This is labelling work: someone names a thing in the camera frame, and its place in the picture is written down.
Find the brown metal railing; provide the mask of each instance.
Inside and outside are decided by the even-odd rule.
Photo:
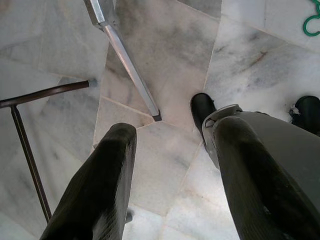
[[[65,84],[65,85],[60,85],[60,86],[55,86],[51,87],[48,89],[44,89],[41,91],[36,91],[30,94],[22,95],[22,96],[17,96],[13,98],[8,98],[4,100],[0,100],[0,109],[2,108],[11,108],[11,115],[15,124],[15,128],[18,132],[19,139],[23,148],[23,152],[27,161],[27,164],[29,166],[29,170],[32,176],[32,180],[36,189],[36,193],[38,195],[45,219],[47,223],[49,222],[52,214],[50,211],[50,207],[48,204],[48,200],[46,197],[46,193],[44,190],[44,187],[42,185],[40,175],[37,169],[37,165],[35,162],[35,158],[33,156],[27,133],[22,121],[22,118],[20,116],[20,113],[17,109],[17,105],[19,104],[24,104],[27,102],[31,102],[37,99],[42,99],[45,97],[49,97],[55,94],[60,94],[64,92],[69,92],[77,89],[84,89],[88,88],[90,86],[89,80],[86,81],[80,81],[80,82],[75,82],[75,83],[70,83],[70,84]]]

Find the silver metal bar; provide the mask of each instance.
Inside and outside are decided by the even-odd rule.
[[[129,74],[131,80],[133,81],[136,89],[138,90],[139,94],[143,98],[147,108],[149,109],[151,115],[153,117],[160,117],[160,111],[157,107],[146,83],[138,74],[134,63],[132,62],[131,58],[126,51],[126,48],[121,41],[117,31],[113,28],[110,24],[103,26],[104,32],[107,34],[113,49],[115,50],[116,54],[120,58],[124,68],[126,69],[127,73]]]
[[[100,3],[98,0],[90,0],[90,3],[92,5],[92,9],[94,11],[94,14],[96,16],[96,20],[98,24],[101,24],[105,22],[104,13],[102,12],[102,9],[100,7]]]

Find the marble floor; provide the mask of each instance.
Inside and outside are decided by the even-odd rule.
[[[36,0],[27,1],[32,6]],[[311,1],[118,0],[121,33],[161,122],[149,115],[82,1],[28,5],[33,15],[46,11],[9,31],[6,24],[24,7],[11,2],[14,10],[0,5],[8,12],[0,32],[10,33],[0,37],[0,72],[9,79],[0,81],[0,99],[97,79],[96,87],[20,108],[50,207],[55,209],[92,146],[113,124],[125,122],[137,128],[137,150],[129,201],[133,221],[123,239],[238,240],[190,100],[206,92],[218,108],[239,104],[288,122],[299,97],[320,97],[320,37],[305,36],[301,27],[313,14]],[[0,240],[35,240],[45,219],[10,111],[1,109],[0,115],[0,130],[8,136],[0,139]]]

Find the white marble tile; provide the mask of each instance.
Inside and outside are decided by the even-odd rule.
[[[245,111],[288,121],[288,111],[300,97],[320,96],[319,54],[226,21],[231,26],[217,37],[205,87],[218,108],[239,104]]]
[[[93,144],[97,144],[114,124],[127,123],[135,128],[153,123],[152,117],[138,113],[126,106],[100,98]]]
[[[196,240],[196,238],[193,238],[191,236],[187,236],[183,234],[182,232],[179,232],[177,230],[174,230],[172,227],[165,226],[163,229],[161,240]]]
[[[190,100],[203,88],[218,21],[170,0],[121,0],[116,9],[127,48],[162,118],[191,132]],[[112,48],[107,66],[119,75],[120,83],[115,84],[114,77],[106,78],[101,94],[146,112]]]
[[[130,201],[166,215],[198,145],[192,134],[163,122],[138,129]]]
[[[203,145],[190,166],[182,189],[220,205],[226,212],[229,210],[220,171],[214,166]]]
[[[195,239],[238,239],[221,174],[203,145],[190,166],[166,224]]]
[[[117,102],[121,102],[126,106],[138,109],[142,113],[149,114],[149,110],[139,95],[135,85],[133,85],[126,70],[120,69],[116,72],[113,71],[111,64],[108,64],[108,68],[105,69],[101,83],[101,95],[112,99]]]
[[[0,56],[23,64],[29,64],[34,69],[38,68],[41,52],[41,36],[17,43],[11,47],[0,50]]]
[[[24,126],[51,211],[54,212],[82,163],[35,121],[25,120]],[[47,225],[21,146],[0,172],[0,211],[36,238]]]
[[[290,43],[304,46],[310,37],[303,32],[303,24],[315,14],[315,4],[310,0],[266,0],[265,30]]]
[[[84,1],[48,1],[44,25],[40,69],[82,79],[100,77],[108,37],[92,25]]]
[[[262,30],[265,27],[266,1],[222,0],[221,12],[233,20],[247,23]]]
[[[19,224],[0,212],[0,240],[37,240]]]
[[[238,240],[229,209],[190,191],[180,192],[166,217],[166,225],[202,240]]]
[[[46,0],[2,0],[0,49],[39,36],[43,29]]]
[[[178,0],[198,11],[208,14],[216,19],[221,16],[222,0]]]
[[[133,219],[125,224],[122,240],[158,240],[163,218],[134,205],[129,205],[129,209],[133,211]]]
[[[59,85],[81,81],[63,77]],[[85,161],[93,144],[99,106],[100,87],[60,93],[49,97],[38,121],[68,151]]]

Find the metal handrail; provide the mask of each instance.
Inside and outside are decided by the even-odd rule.
[[[47,223],[52,217],[52,214],[51,214],[46,193],[37,169],[35,158],[29,144],[26,130],[25,130],[21,115],[17,109],[17,105],[28,103],[37,99],[49,97],[55,94],[65,93],[65,92],[69,92],[77,89],[84,89],[88,87],[90,87],[90,80],[55,86],[55,87],[47,88],[44,90],[36,91],[30,94],[0,100],[0,109],[11,108],[11,115],[14,121],[14,125],[19,135],[23,152],[32,176],[34,186],[35,186],[35,190],[38,195],[38,198],[42,207],[42,211],[44,213],[44,217]]]

